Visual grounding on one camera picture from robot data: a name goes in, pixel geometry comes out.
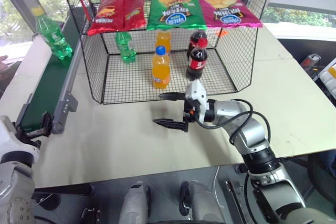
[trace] yellow bottle cap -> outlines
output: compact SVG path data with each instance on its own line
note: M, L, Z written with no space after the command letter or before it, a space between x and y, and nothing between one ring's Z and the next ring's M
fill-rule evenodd
M45 13L41 6L33 7L31 11L33 12L34 16L41 16Z

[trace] red bottle cap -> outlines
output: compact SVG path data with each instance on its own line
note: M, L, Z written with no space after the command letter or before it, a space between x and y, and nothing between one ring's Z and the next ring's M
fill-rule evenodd
M208 45L208 40L206 38L200 38L197 45L201 48L205 48Z

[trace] table surface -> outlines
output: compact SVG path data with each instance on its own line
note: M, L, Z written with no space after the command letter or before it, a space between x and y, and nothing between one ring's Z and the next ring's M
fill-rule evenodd
M0 114L16 119L38 83L48 54L50 57L48 47L37 39L0 100ZM64 133L42 139L41 156L34 165L36 187L243 161L223 129L206 130L190 124L189 132L184 133L152 122L156 118L180 121L182 101L97 104L90 95L83 61L72 94L79 104L76 113L69 113ZM278 157L336 147L336 109L267 28L258 33L251 86L211 98L251 102L270 123L271 147Z

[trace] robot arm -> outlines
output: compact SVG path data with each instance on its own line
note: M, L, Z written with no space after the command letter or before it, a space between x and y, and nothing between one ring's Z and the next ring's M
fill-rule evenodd
M51 120L45 114L43 127L30 133L14 128L7 116L0 116L0 223L35 224L30 199L35 190L32 164L39 159L39 140L50 134Z
M248 118L249 112L239 101L207 100L199 80L189 84L185 94L165 93L160 97L166 100L185 100L183 122L156 119L155 123L187 132L188 123L196 121L207 129L223 127L230 136L234 134L232 144L244 159L254 196L268 223L334 221L317 210L305 207L305 202L286 169L270 148L263 126L257 120ZM206 126L203 122L211 122L216 126Z

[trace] blue bottle cap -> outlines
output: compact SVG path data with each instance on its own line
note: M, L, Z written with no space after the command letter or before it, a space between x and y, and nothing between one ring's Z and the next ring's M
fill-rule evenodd
M164 46L158 46L158 47L156 47L155 52L156 52L157 55L165 55L166 54L166 49L165 49Z

